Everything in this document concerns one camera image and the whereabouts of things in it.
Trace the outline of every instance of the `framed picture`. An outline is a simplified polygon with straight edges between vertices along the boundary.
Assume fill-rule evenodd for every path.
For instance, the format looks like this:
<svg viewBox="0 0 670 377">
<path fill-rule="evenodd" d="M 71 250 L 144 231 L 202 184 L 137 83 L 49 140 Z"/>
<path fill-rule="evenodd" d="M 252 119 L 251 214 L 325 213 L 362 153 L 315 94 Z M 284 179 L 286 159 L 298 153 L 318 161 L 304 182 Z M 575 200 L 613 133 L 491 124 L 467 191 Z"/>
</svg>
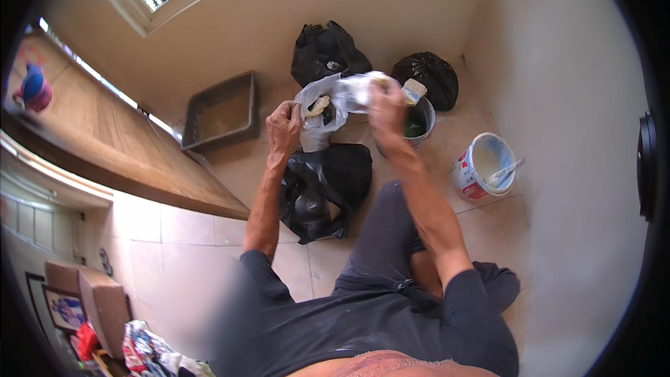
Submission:
<svg viewBox="0 0 670 377">
<path fill-rule="evenodd" d="M 81 295 L 42 285 L 44 300 L 49 306 L 54 326 L 68 333 L 75 333 L 86 322 L 86 312 Z"/>
</svg>

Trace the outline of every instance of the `black garbage bag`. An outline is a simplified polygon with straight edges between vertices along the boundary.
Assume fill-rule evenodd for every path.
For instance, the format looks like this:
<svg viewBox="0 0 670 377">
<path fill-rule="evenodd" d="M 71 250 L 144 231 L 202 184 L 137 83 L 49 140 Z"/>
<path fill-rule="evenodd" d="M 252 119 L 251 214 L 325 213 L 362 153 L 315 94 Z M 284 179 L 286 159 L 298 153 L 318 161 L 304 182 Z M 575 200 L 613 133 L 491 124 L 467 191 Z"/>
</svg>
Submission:
<svg viewBox="0 0 670 377">
<path fill-rule="evenodd" d="M 293 48 L 291 75 L 303 88 L 335 73 L 346 77 L 373 69 L 344 28 L 334 21 L 326 26 L 305 25 Z"/>
<path fill-rule="evenodd" d="M 295 152 L 281 180 L 280 218 L 300 244 L 347 236 L 373 180 L 373 159 L 363 145 L 333 144 L 325 150 Z M 331 219 L 329 203 L 339 208 Z"/>
<path fill-rule="evenodd" d="M 403 85 L 409 78 L 427 89 L 426 98 L 435 111 L 448 111 L 456 105 L 458 78 L 452 66 L 428 51 L 415 53 L 395 63 L 390 76 Z"/>
</svg>

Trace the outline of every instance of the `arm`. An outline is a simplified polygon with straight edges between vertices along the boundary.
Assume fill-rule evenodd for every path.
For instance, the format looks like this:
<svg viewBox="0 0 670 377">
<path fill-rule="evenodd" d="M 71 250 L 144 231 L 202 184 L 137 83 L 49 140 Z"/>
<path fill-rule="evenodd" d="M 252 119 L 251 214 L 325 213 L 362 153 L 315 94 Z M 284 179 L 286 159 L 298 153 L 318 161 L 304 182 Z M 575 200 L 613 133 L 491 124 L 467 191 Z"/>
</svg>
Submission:
<svg viewBox="0 0 670 377">
<path fill-rule="evenodd" d="M 406 108 L 397 82 L 386 90 L 373 84 L 370 123 L 373 135 L 400 177 L 409 212 L 445 289 L 460 272 L 473 269 L 454 210 L 431 182 L 419 155 L 403 138 Z"/>
<path fill-rule="evenodd" d="M 300 138 L 300 104 L 284 101 L 265 120 L 270 144 L 265 173 L 251 205 L 242 252 L 260 250 L 272 262 L 280 234 L 280 186 L 289 156 Z"/>
</svg>

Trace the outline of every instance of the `black shirt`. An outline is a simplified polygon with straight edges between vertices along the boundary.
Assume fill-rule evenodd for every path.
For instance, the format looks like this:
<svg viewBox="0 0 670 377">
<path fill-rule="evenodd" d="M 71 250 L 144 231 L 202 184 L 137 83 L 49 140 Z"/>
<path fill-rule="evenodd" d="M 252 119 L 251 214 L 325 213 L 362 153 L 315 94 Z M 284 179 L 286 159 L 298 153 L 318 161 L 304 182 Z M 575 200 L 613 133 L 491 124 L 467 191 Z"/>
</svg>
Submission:
<svg viewBox="0 0 670 377">
<path fill-rule="evenodd" d="M 379 349 L 419 360 L 450 359 L 503 377 L 519 372 L 514 339 L 475 270 L 449 282 L 443 303 L 392 282 L 362 283 L 353 285 L 355 290 L 293 303 L 283 295 L 288 289 L 266 255 L 252 250 L 240 261 L 261 297 L 276 303 L 263 306 L 244 349 L 212 362 L 217 376 L 286 376 L 316 362 Z"/>
</svg>

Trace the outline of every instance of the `person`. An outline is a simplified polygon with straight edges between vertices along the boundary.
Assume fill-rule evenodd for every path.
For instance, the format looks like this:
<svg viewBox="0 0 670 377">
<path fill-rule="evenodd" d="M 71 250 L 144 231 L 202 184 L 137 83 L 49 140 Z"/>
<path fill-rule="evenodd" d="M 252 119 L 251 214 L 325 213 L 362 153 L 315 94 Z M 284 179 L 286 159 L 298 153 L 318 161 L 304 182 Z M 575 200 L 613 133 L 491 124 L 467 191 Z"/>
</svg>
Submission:
<svg viewBox="0 0 670 377">
<path fill-rule="evenodd" d="M 371 86 L 374 139 L 400 180 L 380 190 L 329 297 L 295 303 L 272 270 L 281 178 L 296 148 L 300 105 L 267 119 L 270 152 L 240 262 L 261 301 L 258 325 L 218 376 L 515 376 L 515 341 L 500 316 L 519 293 L 506 268 L 473 263 L 454 211 L 403 138 L 397 82 Z"/>
</svg>

